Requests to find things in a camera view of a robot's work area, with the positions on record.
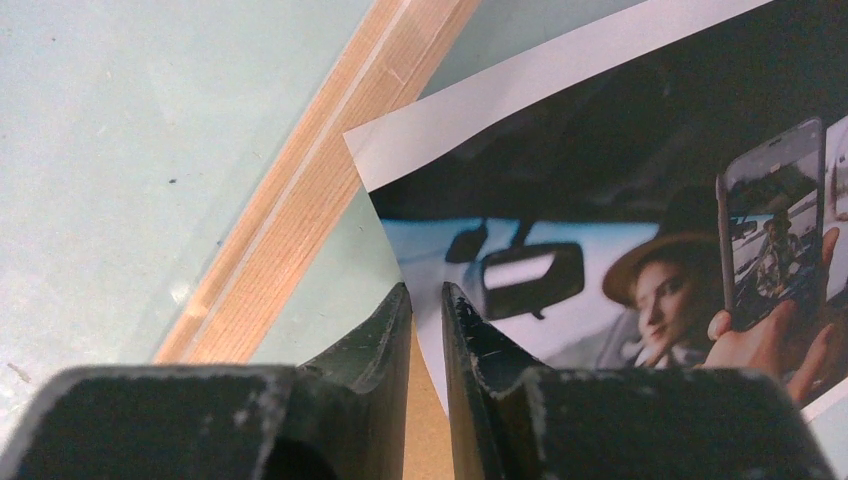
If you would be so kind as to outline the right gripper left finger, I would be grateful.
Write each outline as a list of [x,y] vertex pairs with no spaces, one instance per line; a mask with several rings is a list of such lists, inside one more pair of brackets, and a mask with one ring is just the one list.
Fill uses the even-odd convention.
[[1,455],[5,479],[399,479],[411,301],[395,285],[298,365],[67,369]]

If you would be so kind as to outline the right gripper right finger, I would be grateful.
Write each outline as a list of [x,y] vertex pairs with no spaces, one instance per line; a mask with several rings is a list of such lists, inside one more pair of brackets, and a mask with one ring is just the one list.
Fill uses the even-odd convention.
[[831,479],[789,397],[748,369],[555,369],[445,283],[459,479]]

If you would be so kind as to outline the brown backing board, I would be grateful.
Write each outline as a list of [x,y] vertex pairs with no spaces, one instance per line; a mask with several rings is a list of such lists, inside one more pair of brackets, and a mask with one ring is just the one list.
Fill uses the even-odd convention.
[[448,416],[438,398],[412,323],[403,480],[454,479]]

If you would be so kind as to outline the printed photo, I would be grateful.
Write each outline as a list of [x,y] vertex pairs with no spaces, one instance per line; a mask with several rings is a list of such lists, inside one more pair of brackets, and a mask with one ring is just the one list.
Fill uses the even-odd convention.
[[556,369],[741,363],[790,307],[789,378],[847,321],[843,1],[645,1],[349,131],[448,398],[442,290]]

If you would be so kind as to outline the wooden picture frame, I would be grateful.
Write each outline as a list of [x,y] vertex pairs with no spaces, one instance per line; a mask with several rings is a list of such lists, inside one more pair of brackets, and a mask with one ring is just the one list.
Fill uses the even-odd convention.
[[414,102],[474,1],[375,1],[161,347],[158,365],[244,363],[360,189],[346,131]]

